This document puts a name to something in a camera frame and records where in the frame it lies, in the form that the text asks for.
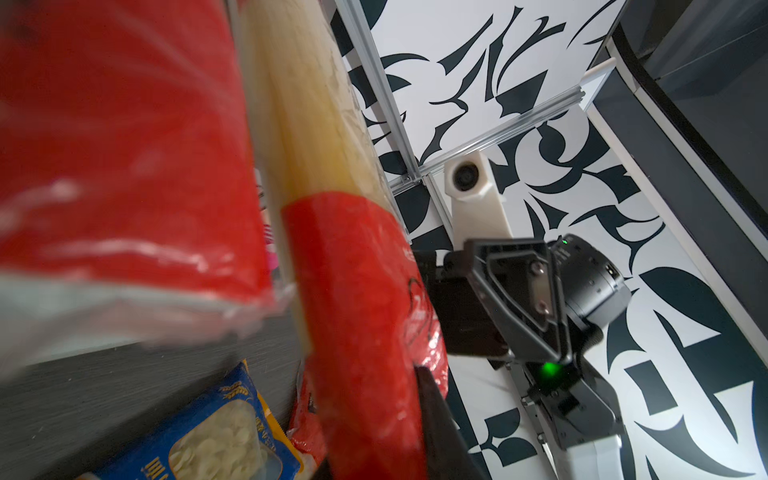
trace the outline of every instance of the gray table surface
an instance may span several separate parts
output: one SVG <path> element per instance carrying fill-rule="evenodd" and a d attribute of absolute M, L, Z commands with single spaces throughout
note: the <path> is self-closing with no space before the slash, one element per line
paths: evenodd
<path fill-rule="evenodd" d="M 141 437 L 240 359 L 286 426 L 300 347 L 293 321 L 208 346 L 130 345 L 45 362 L 0 383 L 0 479 L 72 480 Z"/>

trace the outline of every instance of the green led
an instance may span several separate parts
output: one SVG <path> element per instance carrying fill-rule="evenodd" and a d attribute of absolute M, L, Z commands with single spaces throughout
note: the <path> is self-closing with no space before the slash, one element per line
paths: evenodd
<path fill-rule="evenodd" d="M 541 366 L 541 377 L 543 379 L 551 379 L 554 376 L 556 376 L 561 370 L 563 369 L 562 365 L 558 365 L 557 363 L 545 363 Z"/>

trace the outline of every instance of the noodle package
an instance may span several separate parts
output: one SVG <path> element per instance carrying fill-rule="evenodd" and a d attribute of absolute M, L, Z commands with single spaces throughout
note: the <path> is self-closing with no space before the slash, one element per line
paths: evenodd
<path fill-rule="evenodd" d="M 150 435 L 78 480 L 299 480 L 315 467 L 286 438 L 243 361 Z"/>

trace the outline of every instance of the black trim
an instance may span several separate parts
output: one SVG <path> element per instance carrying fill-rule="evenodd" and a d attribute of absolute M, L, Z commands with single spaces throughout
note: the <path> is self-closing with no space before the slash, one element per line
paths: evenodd
<path fill-rule="evenodd" d="M 757 200 L 749 193 L 730 168 L 725 165 L 723 159 L 704 140 L 704 137 L 688 121 L 683 112 L 664 93 L 664 90 L 645 71 L 634 51 L 632 51 L 632 47 L 629 45 L 621 25 L 617 25 L 611 37 L 613 38 L 614 45 L 616 45 L 616 50 L 634 77 L 634 80 L 645 90 L 645 93 L 654 101 L 656 106 L 664 113 L 690 147 L 694 149 L 696 155 L 701 158 L 704 164 L 728 190 L 728 193 L 755 223 L 763 236 L 768 237 L 768 213 L 757 203 Z"/>

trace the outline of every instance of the blue package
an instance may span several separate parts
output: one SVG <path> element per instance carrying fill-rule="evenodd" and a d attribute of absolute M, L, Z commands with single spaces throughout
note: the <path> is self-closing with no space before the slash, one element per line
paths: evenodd
<path fill-rule="evenodd" d="M 78 480 L 293 480 L 303 464 L 275 441 L 265 408 L 243 361 L 150 435 Z M 282 430 L 278 436 L 284 438 Z"/>

